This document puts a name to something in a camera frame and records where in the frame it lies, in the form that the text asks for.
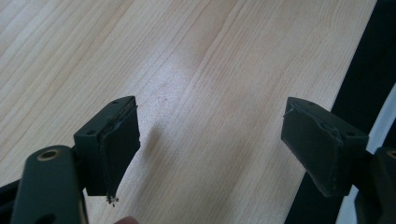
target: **screw hole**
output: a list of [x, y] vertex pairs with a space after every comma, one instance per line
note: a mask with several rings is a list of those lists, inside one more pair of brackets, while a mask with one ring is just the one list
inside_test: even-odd
[[396, 150], [389, 150], [388, 155], [396, 160]]
[[89, 130], [89, 131], [85, 132], [85, 134], [87, 134], [87, 135], [91, 135], [91, 134], [94, 134], [94, 133], [96, 133], [95, 130]]
[[39, 218], [35, 224], [51, 224], [54, 223], [56, 220], [56, 216], [53, 214], [44, 215], [43, 217]]
[[39, 161], [50, 161], [50, 160], [54, 159], [55, 157], [57, 157], [58, 154], [59, 154], [58, 150], [50, 149], [48, 151], [40, 153], [40, 155], [37, 156], [37, 159]]

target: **wooden table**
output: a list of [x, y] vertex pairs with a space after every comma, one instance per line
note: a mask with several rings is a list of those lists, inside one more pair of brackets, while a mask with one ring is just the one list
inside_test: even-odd
[[304, 169], [288, 96], [330, 109], [374, 0], [2, 1], [0, 185], [113, 99], [142, 147], [91, 223], [281, 223]]

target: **black plastic part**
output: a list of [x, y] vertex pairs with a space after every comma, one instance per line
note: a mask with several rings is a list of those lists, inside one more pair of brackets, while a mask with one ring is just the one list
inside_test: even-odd
[[348, 195], [351, 166], [362, 158], [367, 134], [319, 105], [290, 97], [281, 138], [323, 195]]
[[0, 188], [0, 223], [11, 221], [19, 184], [20, 180], [17, 180]]
[[75, 133], [75, 150], [88, 195], [115, 197], [134, 154], [140, 148], [133, 96], [105, 106]]
[[[396, 1], [378, 0], [332, 113], [365, 133], [396, 81]], [[385, 146], [396, 147], [396, 123]], [[324, 197], [305, 173], [285, 223], [335, 223], [343, 197]]]
[[396, 149], [379, 148], [371, 170], [381, 204], [381, 216], [377, 223], [396, 223]]
[[88, 222], [75, 156], [69, 147], [53, 146], [26, 160], [11, 223]]

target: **clamp jaw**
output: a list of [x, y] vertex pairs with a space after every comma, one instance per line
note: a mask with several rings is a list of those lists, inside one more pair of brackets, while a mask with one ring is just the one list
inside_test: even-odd
[[359, 223], [396, 223], [396, 149], [366, 151], [369, 136], [312, 102], [290, 97], [282, 141], [326, 197], [355, 200]]
[[72, 148], [52, 146], [33, 153], [21, 180], [0, 190], [0, 222], [8, 223], [12, 214], [11, 223], [88, 223], [83, 189], [114, 203], [140, 148], [136, 109], [133, 96], [120, 98], [75, 133]]

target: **light wooden surface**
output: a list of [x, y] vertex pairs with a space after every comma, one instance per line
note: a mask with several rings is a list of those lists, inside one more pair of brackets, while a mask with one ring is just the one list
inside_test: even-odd
[[281, 223], [304, 169], [288, 96], [330, 109], [374, 7], [354, 1], [1, 1], [0, 184], [135, 95], [142, 147], [91, 223]]

